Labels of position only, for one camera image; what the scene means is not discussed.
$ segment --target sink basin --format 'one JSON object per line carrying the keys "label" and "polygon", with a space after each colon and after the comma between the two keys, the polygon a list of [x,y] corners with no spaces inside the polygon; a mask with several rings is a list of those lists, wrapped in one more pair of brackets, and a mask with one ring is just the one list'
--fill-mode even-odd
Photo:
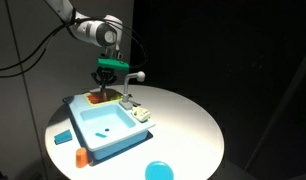
{"label": "sink basin", "polygon": [[97,160],[125,149],[146,138],[155,123],[139,122],[132,110],[125,110],[118,101],[91,105],[85,95],[75,95],[66,101],[86,148]]}

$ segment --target black cable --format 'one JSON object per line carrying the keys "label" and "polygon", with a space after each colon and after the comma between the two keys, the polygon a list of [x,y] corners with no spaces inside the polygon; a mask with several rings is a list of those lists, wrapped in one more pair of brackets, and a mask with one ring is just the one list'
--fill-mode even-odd
{"label": "black cable", "polygon": [[[137,33],[137,32],[135,32],[132,28],[129,28],[129,27],[127,27],[127,26],[125,26],[125,25],[123,25],[122,23],[119,23],[119,22],[116,22],[116,21],[113,21],[113,20],[109,20],[109,19],[103,19],[103,18],[83,18],[83,19],[76,19],[76,23],[82,23],[82,22],[85,22],[85,21],[96,21],[96,20],[99,20],[99,21],[103,21],[103,22],[105,22],[105,23],[107,23],[107,24],[109,24],[109,25],[111,25],[111,26],[114,26],[114,27],[116,27],[116,28],[118,28],[119,30],[121,30],[125,35],[127,35],[128,37],[130,37],[132,40],[134,40],[139,46],[140,46],[140,48],[142,49],[142,52],[143,52],[143,55],[144,55],[144,61],[141,63],[141,64],[139,64],[139,65],[133,65],[133,66],[131,66],[130,65],[130,68],[139,68],[139,67],[141,67],[141,66],[143,66],[146,62],[147,62],[147,60],[148,60],[148,52],[147,52],[147,49],[146,49],[146,47],[144,46],[144,44],[142,44],[143,43],[143,39],[141,38],[141,36]],[[121,29],[120,27],[118,27],[118,26],[116,26],[115,24],[113,24],[113,23],[116,23],[116,24],[118,24],[118,25],[121,25],[122,27],[124,27],[124,28],[126,28],[126,29],[128,29],[129,31],[131,31],[132,33],[134,33],[139,39],[140,39],[140,41],[142,42],[142,43],[140,43],[137,39],[135,39],[132,35],[129,35],[128,33],[126,33],[123,29]]]}
{"label": "black cable", "polygon": [[46,51],[47,46],[49,45],[49,43],[51,42],[51,40],[53,39],[53,37],[54,37],[60,30],[62,30],[62,29],[65,28],[65,27],[66,27],[66,24],[62,24],[62,25],[58,26],[56,29],[54,29],[51,33],[49,33],[49,34],[43,39],[43,41],[37,46],[37,48],[36,48],[28,57],[26,57],[24,60],[21,60],[21,62],[19,62],[19,63],[10,65],[10,66],[5,67],[5,68],[0,68],[0,71],[5,71],[5,70],[14,68],[14,67],[16,67],[16,66],[19,66],[19,65],[25,63],[25,62],[28,61],[33,55],[36,54],[36,52],[41,48],[41,46],[42,46],[49,38],[51,38],[51,39],[49,39],[49,41],[47,42],[46,47],[44,48],[42,54],[39,56],[39,58],[37,59],[37,61],[36,61],[31,67],[29,67],[27,70],[23,71],[22,73],[17,73],[17,74],[13,74],[13,75],[6,75],[6,76],[0,76],[0,78],[14,77],[14,76],[23,74],[23,73],[27,72],[28,70],[32,69],[32,68],[37,64],[37,62],[39,62],[40,59],[42,58],[43,54],[44,54],[45,51]]}

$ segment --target round white table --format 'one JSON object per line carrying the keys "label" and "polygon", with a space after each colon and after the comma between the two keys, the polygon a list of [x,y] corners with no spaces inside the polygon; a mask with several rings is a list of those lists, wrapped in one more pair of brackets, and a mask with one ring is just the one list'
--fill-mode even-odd
{"label": "round white table", "polygon": [[[109,88],[123,92],[123,86]],[[202,107],[170,91],[129,85],[131,100],[152,113],[156,126],[151,138],[105,161],[92,160],[83,168],[75,164],[81,147],[64,105],[51,118],[45,131],[45,145],[55,166],[69,179],[145,180],[147,165],[153,161],[168,164],[174,180],[206,180],[218,168],[224,154],[222,132]],[[70,129],[72,140],[56,145],[54,136]]]}

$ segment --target orange cup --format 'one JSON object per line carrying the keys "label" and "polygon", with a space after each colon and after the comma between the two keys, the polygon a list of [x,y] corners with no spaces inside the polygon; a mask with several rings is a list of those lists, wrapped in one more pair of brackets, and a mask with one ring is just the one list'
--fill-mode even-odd
{"label": "orange cup", "polygon": [[76,151],[76,167],[82,168],[89,163],[86,148],[82,147]]}

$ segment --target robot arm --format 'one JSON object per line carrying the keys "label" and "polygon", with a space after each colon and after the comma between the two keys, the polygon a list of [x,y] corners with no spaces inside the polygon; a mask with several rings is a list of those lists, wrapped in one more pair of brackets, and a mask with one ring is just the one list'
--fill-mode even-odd
{"label": "robot arm", "polygon": [[89,20],[77,23],[78,19],[89,18],[77,12],[69,0],[45,0],[57,14],[61,21],[68,24],[70,34],[81,41],[104,47],[108,58],[118,59],[122,38],[122,21],[114,16],[107,15],[100,20]]}
{"label": "robot arm", "polygon": [[[64,24],[68,24],[70,34],[81,41],[94,44],[105,48],[105,53],[102,58],[111,59],[115,62],[116,59],[121,59],[123,56],[120,53],[120,42],[122,38],[122,21],[114,16],[107,15],[101,20],[86,20],[89,18],[78,13],[69,0],[45,0],[52,8]],[[96,73],[91,74],[95,82],[105,89],[107,85],[116,81],[114,68],[106,65],[99,65]]]}

